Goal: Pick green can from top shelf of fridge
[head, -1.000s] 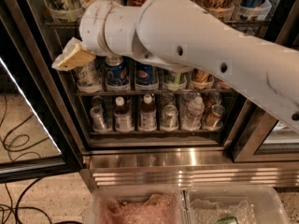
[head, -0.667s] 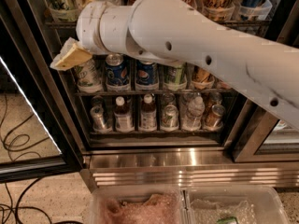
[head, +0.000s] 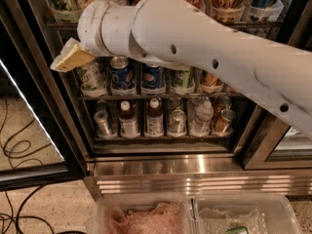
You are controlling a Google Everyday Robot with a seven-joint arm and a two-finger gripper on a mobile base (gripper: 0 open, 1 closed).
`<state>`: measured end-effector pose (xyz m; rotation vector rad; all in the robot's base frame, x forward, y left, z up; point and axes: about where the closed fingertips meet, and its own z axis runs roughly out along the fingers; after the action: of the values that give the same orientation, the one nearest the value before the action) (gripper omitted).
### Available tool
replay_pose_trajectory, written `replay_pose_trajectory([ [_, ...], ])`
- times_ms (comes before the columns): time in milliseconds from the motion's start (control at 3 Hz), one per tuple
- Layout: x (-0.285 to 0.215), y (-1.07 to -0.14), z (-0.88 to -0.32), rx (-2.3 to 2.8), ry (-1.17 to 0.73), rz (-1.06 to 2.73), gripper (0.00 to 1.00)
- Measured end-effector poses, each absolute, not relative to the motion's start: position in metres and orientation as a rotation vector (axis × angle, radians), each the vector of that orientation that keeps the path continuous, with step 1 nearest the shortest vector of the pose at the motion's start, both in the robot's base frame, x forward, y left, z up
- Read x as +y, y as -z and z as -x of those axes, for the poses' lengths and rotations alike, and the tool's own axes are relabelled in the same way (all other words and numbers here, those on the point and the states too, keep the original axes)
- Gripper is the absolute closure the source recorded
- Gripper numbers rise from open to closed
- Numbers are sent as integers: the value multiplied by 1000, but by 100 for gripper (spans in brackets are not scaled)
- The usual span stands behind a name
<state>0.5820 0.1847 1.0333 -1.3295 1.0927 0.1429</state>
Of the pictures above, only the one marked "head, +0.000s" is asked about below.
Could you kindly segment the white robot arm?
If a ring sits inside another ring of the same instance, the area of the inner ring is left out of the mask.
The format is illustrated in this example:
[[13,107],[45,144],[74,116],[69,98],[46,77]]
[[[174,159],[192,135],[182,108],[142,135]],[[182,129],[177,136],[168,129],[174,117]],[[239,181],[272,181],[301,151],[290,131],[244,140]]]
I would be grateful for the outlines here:
[[113,56],[175,70],[194,66],[312,137],[310,52],[236,31],[185,0],[140,0],[135,6],[95,0],[81,14],[77,32],[53,70]]

